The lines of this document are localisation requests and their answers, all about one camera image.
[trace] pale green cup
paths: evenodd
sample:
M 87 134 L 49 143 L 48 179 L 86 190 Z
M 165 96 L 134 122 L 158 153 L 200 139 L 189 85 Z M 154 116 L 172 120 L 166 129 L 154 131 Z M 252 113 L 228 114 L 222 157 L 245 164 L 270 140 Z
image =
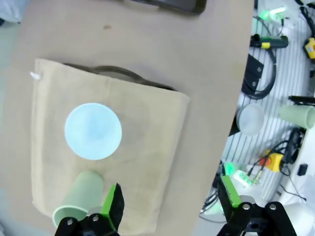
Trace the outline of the pale green cup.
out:
M 315 124 L 315 108 L 313 106 L 284 105 L 280 107 L 280 118 L 311 129 Z
M 83 171 L 71 185 L 63 203 L 54 211 L 53 222 L 57 228 L 65 217 L 83 220 L 91 208 L 102 205 L 103 179 L 92 171 Z

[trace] cup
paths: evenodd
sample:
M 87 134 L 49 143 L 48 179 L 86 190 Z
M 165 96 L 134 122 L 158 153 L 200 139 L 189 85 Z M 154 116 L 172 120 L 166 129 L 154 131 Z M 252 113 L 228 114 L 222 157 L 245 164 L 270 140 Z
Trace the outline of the cup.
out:
M 100 160 L 116 151 L 123 134 L 117 115 L 109 107 L 85 103 L 69 114 L 64 135 L 75 154 L 88 160 Z
M 92 171 L 83 171 L 70 187 L 62 204 L 53 213 L 57 228 L 65 217 L 83 220 L 91 208 L 102 205 L 103 179 Z
M 280 118 L 311 129 L 315 124 L 315 108 L 313 106 L 284 105 L 280 107 Z
M 242 134 L 254 136 L 264 125 L 264 110 L 261 106 L 251 103 L 242 107 L 236 116 L 236 124 Z

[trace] white slatted panel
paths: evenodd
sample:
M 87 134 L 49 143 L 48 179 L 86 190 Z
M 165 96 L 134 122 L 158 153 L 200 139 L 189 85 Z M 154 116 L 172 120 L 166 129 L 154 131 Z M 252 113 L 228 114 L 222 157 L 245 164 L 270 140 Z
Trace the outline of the white slatted panel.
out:
M 267 25 L 272 35 L 278 30 Z M 252 34 L 258 33 L 267 36 L 267 30 L 261 22 L 253 19 Z M 247 137 L 241 133 L 227 139 L 222 155 L 223 161 L 252 164 L 267 149 L 288 137 L 292 124 L 278 117 L 279 107 L 287 103 L 289 95 L 305 96 L 309 81 L 311 63 L 306 58 L 302 46 L 311 35 L 305 19 L 301 15 L 296 25 L 295 33 L 289 38 L 289 46 L 277 50 L 277 76 L 275 85 L 270 94 L 261 100 L 251 100 L 242 93 L 238 100 L 238 109 L 249 103 L 259 104 L 265 111 L 265 124 L 261 132 L 254 137 Z M 262 78 L 258 90 L 262 90 L 271 77 L 272 63 L 265 50 L 250 48 L 249 53 L 264 64 Z M 262 177 L 263 199 L 270 200 L 279 183 L 281 174 L 266 170 Z

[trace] light blue cup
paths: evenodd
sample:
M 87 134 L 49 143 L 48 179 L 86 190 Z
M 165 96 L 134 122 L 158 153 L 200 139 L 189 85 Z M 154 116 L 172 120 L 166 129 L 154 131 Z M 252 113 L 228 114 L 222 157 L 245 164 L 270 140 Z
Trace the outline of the light blue cup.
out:
M 64 126 L 69 147 L 88 160 L 110 156 L 122 140 L 122 126 L 116 114 L 99 103 L 76 107 Z

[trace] screw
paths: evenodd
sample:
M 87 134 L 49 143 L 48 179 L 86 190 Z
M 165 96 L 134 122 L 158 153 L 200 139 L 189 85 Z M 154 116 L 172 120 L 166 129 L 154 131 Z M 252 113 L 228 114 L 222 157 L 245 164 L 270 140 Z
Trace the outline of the screw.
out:
M 249 210 L 251 207 L 250 207 L 250 205 L 248 205 L 248 204 L 244 204 L 243 205 L 243 209 L 244 210 Z
M 270 207 L 271 210 L 277 209 L 276 205 L 274 205 L 274 204 L 271 204 L 269 207 Z
M 93 220 L 93 221 L 98 221 L 98 216 L 97 216 L 97 215 L 94 216 L 94 217 L 92 218 L 92 220 Z

